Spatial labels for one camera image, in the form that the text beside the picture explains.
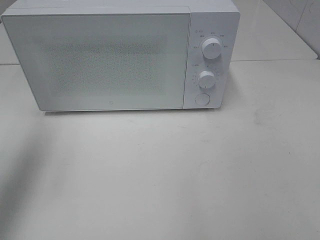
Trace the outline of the round white door button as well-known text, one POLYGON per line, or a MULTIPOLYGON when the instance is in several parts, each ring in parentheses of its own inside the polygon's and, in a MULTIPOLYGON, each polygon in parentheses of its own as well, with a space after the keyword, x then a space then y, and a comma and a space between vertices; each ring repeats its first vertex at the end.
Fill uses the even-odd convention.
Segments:
POLYGON ((198 94, 195 97, 195 103, 199 106, 207 106, 210 103, 210 96, 206 93, 198 94))

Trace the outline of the white round knob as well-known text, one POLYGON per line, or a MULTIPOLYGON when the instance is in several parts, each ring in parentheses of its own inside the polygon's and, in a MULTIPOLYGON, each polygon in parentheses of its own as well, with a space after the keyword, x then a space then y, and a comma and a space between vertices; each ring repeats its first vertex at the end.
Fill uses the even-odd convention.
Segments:
POLYGON ((206 59, 216 59, 222 53, 222 42, 216 36, 210 36, 201 44, 201 51, 206 59))
POLYGON ((215 73, 210 70, 202 71, 198 76, 198 86, 202 89, 210 89, 217 82, 215 73))

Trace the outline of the white microwave door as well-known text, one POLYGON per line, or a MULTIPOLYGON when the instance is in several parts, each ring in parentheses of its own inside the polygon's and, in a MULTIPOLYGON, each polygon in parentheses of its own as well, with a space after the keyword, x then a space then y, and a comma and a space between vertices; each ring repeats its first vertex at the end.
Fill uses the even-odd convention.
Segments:
POLYGON ((180 109, 189 14, 2 19, 40 110, 180 109))

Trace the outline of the white microwave oven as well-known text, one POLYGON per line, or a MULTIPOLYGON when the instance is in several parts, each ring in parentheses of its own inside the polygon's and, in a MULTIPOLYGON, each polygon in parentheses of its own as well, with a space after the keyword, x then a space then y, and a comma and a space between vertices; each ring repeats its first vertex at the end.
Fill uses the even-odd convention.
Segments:
POLYGON ((230 0, 18 0, 4 11, 1 21, 5 16, 169 14, 189 14, 183 105, 150 110, 219 108, 240 21, 240 12, 230 0), (215 59, 206 59, 201 50, 210 36, 222 42, 221 54, 215 59), (215 73, 217 81, 212 88, 199 87, 202 71, 215 73), (199 94, 210 96, 208 105, 195 103, 199 94))

